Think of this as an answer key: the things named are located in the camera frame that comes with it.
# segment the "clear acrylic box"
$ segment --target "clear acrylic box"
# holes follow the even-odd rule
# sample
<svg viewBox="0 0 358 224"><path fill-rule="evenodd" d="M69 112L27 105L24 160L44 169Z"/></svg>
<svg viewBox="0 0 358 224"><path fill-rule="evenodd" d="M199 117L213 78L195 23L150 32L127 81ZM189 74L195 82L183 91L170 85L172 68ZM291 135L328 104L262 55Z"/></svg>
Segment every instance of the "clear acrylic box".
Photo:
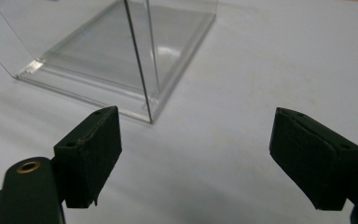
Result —
<svg viewBox="0 0 358 224"><path fill-rule="evenodd" d="M0 0L18 80L152 122L207 34L217 0ZM14 45L22 49L11 50Z"/></svg>

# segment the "brass rivet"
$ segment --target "brass rivet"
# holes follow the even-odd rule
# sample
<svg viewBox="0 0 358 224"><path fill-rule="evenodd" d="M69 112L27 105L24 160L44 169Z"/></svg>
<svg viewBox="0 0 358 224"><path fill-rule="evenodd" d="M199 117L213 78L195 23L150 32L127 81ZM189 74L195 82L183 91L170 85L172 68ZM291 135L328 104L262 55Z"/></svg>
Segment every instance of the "brass rivet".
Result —
<svg viewBox="0 0 358 224"><path fill-rule="evenodd" d="M28 161L17 168L17 173L28 174L40 167L40 161Z"/></svg>

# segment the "hole in clamp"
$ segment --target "hole in clamp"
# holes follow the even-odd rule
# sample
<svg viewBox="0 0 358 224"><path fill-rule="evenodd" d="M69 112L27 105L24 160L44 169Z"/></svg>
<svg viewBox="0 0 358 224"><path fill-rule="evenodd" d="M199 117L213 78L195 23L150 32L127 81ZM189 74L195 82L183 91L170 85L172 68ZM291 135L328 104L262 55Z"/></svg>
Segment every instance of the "hole in clamp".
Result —
<svg viewBox="0 0 358 224"><path fill-rule="evenodd" d="M28 174L40 167L40 161L28 161L17 168L17 173Z"/></svg>

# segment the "glass panel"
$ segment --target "glass panel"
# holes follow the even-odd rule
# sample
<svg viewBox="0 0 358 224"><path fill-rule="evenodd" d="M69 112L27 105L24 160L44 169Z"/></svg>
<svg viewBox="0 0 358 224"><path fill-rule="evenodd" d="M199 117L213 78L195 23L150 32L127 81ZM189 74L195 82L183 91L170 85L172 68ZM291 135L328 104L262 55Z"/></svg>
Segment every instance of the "glass panel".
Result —
<svg viewBox="0 0 358 224"><path fill-rule="evenodd" d="M124 1L0 0L0 13L32 55L11 75L149 121Z"/></svg>
<svg viewBox="0 0 358 224"><path fill-rule="evenodd" d="M152 121L216 6L217 0L0 0L13 33L10 40L0 35L0 63L17 79Z"/></svg>
<svg viewBox="0 0 358 224"><path fill-rule="evenodd" d="M208 32L216 7L217 0L131 0L152 118Z"/></svg>

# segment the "white surface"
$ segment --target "white surface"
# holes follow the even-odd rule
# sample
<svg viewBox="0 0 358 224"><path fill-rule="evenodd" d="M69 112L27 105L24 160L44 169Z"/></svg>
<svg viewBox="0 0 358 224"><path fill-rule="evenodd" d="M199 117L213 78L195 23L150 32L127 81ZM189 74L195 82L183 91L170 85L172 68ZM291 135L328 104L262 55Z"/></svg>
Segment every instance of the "white surface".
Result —
<svg viewBox="0 0 358 224"><path fill-rule="evenodd" d="M350 223L350 202L315 211L270 157L276 106L358 144L358 3L222 0L156 124L121 120L98 207L66 209L67 223ZM94 109L0 67L0 188L11 164L51 158Z"/></svg>

